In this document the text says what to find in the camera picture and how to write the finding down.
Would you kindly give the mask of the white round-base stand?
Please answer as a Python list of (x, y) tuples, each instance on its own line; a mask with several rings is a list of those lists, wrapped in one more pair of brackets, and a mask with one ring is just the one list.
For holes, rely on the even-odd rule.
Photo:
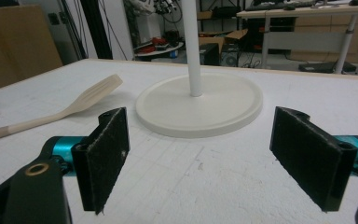
[(182, 0), (188, 74), (168, 78), (143, 91), (138, 119), (162, 135), (204, 138), (250, 124), (263, 107), (261, 89), (244, 77), (202, 73), (195, 0)]

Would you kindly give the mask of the brown cardboard box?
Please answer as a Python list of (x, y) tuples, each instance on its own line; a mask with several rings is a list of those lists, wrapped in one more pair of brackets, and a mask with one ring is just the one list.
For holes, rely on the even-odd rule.
[(0, 7), (0, 88), (61, 66), (40, 6)]

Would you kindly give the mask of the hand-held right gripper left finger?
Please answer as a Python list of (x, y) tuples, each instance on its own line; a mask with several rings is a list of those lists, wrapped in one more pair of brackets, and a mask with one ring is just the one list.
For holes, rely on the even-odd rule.
[(85, 211), (99, 215), (130, 152), (127, 108), (106, 111), (88, 136), (53, 136), (43, 145), (44, 159), (53, 159), (64, 175), (77, 178)]

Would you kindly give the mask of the open cardboard box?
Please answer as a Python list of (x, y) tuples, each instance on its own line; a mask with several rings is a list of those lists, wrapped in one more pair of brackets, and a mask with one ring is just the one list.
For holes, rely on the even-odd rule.
[(219, 47), (219, 51), (222, 51), (224, 44), (237, 43), (242, 40), (248, 33), (247, 29), (225, 31), (225, 32), (200, 32), (199, 44), (211, 44), (216, 43)]

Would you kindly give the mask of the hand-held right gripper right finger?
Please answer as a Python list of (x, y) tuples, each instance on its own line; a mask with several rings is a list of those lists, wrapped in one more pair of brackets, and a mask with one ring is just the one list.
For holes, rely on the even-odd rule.
[(350, 175), (358, 175), (358, 135), (331, 135), (294, 109), (275, 108), (270, 150), (324, 212), (339, 209)]

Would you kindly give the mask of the black metal stand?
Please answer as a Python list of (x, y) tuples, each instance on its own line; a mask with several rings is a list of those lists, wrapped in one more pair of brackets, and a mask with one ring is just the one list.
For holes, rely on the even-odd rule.
[(89, 32), (99, 59), (113, 59), (98, 0), (80, 0)]

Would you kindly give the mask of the flat black case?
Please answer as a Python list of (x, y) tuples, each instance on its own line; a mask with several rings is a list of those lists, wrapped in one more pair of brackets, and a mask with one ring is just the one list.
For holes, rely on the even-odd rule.
[[(304, 63), (298, 66), (298, 70), (302, 72), (326, 73), (332, 74), (336, 71), (336, 62), (325, 63)], [(343, 72), (355, 72), (356, 66), (351, 63), (344, 63)]]

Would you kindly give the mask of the wooden spatula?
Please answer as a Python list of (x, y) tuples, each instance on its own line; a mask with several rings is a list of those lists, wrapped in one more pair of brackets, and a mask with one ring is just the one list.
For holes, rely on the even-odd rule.
[(122, 83), (123, 81), (118, 75), (109, 76), (83, 91), (70, 105), (56, 114), (0, 127), (0, 138), (45, 125), (63, 119), (69, 115), (84, 111), (97, 104), (105, 96), (118, 88)]

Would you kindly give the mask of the round table with red tools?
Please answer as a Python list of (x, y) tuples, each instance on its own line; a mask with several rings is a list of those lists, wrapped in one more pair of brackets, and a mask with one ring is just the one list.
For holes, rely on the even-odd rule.
[(165, 38), (153, 37), (134, 50), (134, 56), (139, 61), (151, 62), (154, 59), (175, 59), (183, 41), (168, 41)]

